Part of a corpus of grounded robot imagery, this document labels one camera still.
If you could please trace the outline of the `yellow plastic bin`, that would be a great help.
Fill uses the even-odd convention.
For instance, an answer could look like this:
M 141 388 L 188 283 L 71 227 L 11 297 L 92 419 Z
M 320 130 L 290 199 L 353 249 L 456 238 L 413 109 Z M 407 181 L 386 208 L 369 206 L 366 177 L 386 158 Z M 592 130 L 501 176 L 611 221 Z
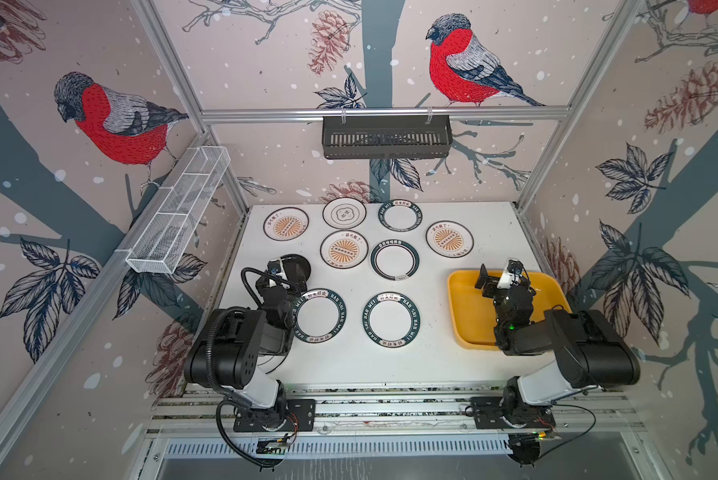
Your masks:
M 491 298 L 475 288 L 479 270 L 456 270 L 448 277 L 448 295 L 455 338 L 460 346 L 472 350 L 498 350 L 494 328 L 497 316 Z M 541 272 L 530 272 L 533 299 L 533 322 L 544 320 L 544 311 L 564 308 L 572 312 L 567 298 L 555 278 Z

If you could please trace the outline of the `green lettered rim plate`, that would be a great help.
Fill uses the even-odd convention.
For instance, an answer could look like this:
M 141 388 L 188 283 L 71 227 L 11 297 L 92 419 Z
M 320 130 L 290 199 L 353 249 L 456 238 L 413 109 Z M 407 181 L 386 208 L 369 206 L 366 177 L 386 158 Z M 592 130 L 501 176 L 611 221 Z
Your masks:
M 347 320 L 343 298 L 330 289 L 313 289 L 295 302 L 295 336 L 302 342 L 319 344 L 338 335 Z
M 421 314 L 416 304 L 398 292 L 383 292 L 372 297 L 362 313 L 367 337 L 385 348 L 401 348 L 414 341 L 421 329 Z

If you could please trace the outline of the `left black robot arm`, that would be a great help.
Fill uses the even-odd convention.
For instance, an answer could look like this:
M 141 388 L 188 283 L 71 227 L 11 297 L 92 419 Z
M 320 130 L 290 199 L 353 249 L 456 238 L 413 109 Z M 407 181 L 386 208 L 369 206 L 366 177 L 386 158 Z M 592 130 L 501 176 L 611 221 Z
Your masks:
M 236 408 L 238 432 L 293 430 L 282 383 L 261 370 L 258 358 L 286 357 L 295 338 L 295 303 L 307 291 L 308 260 L 286 255 L 264 270 L 245 267 L 241 281 L 255 303 L 214 310 L 184 366 L 187 382 L 210 388 Z

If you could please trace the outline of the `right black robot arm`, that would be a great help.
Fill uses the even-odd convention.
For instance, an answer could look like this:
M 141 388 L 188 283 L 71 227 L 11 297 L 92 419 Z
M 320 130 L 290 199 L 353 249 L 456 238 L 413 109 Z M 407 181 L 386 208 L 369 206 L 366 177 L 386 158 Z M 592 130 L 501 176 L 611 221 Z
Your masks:
M 508 425 L 523 428 L 575 394 L 639 381 L 636 355 L 601 311 L 570 313 L 560 306 L 545 310 L 542 321 L 531 319 L 537 291 L 522 262 L 509 260 L 499 276 L 482 266 L 475 287 L 493 301 L 496 345 L 505 355 L 554 353 L 551 363 L 506 384 L 500 409 Z

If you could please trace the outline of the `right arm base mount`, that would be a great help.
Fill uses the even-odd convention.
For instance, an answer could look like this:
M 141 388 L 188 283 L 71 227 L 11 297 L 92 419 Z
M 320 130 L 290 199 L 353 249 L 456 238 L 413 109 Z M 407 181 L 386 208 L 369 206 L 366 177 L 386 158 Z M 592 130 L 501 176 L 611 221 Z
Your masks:
M 502 397 L 472 397 L 468 411 L 479 430 L 556 428 L 556 421 L 549 406 L 532 406 L 519 401 L 508 405 Z

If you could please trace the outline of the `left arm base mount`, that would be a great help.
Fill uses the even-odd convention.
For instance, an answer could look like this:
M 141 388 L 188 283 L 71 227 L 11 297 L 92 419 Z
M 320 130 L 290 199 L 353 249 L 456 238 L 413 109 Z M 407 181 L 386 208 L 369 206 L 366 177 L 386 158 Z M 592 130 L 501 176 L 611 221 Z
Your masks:
M 316 401 L 313 399 L 278 402 L 270 409 L 242 409 L 236 414 L 235 433 L 311 432 Z

